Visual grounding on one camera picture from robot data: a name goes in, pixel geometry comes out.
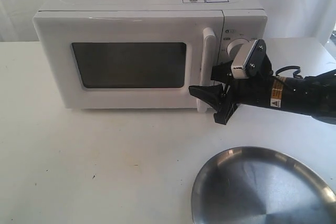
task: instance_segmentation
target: dial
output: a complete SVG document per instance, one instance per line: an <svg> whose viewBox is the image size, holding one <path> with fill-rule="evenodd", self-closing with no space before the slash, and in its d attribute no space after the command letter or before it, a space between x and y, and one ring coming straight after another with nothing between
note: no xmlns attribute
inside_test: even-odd
<svg viewBox="0 0 336 224"><path fill-rule="evenodd" d="M238 51L240 50L241 46L245 43L248 43L247 39L235 39L227 45L227 55L229 55L230 59L233 60Z"/></svg>

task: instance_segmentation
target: microwave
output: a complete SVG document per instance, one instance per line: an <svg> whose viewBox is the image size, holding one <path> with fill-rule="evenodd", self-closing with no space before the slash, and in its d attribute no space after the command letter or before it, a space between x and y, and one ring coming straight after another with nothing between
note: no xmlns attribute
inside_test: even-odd
<svg viewBox="0 0 336 224"><path fill-rule="evenodd" d="M257 0L48 0L33 23L67 108L197 108L212 66L263 36Z"/></svg>

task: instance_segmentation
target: yellow warning sticker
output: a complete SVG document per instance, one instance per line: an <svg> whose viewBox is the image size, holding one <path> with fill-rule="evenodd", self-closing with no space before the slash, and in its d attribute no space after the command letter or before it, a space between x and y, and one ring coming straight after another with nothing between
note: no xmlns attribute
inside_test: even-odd
<svg viewBox="0 0 336 224"><path fill-rule="evenodd" d="M286 77L277 77L280 81L285 81ZM274 80L273 87L272 87L272 93L271 93L271 99L270 99L270 106L280 108L281 107L281 98L282 98L282 91L284 88L284 85L277 80Z"/></svg>

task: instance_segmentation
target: microwave door handle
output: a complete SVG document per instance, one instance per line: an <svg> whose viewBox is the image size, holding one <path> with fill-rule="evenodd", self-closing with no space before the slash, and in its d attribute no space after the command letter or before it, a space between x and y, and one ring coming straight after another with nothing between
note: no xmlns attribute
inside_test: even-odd
<svg viewBox="0 0 336 224"><path fill-rule="evenodd" d="M201 66L201 76L200 85L209 86L211 81L211 71L214 63L214 54L216 49L216 35L214 31L207 27L203 30L203 53L202 53L202 66ZM204 113L208 105L197 99L197 111Z"/></svg>

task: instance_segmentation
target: microwave control panel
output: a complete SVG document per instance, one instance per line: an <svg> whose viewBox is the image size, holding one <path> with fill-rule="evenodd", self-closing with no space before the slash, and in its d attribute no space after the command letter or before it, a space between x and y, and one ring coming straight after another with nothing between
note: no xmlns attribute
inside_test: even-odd
<svg viewBox="0 0 336 224"><path fill-rule="evenodd" d="M224 27L217 64L233 60L240 47L261 39L267 16L264 10L224 10Z"/></svg>

